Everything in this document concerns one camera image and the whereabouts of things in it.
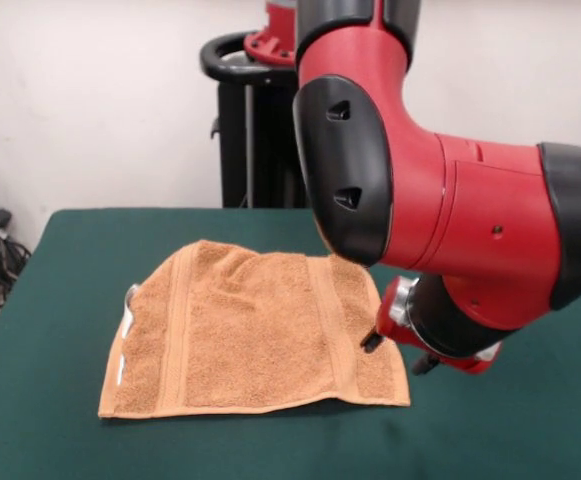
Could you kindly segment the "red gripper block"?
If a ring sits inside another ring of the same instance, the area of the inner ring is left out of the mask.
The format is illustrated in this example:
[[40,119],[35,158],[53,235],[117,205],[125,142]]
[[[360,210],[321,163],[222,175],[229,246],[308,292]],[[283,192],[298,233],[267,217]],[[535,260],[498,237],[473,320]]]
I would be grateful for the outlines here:
[[373,353],[385,339],[423,352],[412,365],[413,375],[426,375],[439,365],[479,374],[500,353],[504,332],[480,325],[461,311],[440,276],[399,276],[387,287],[375,327],[360,346]]

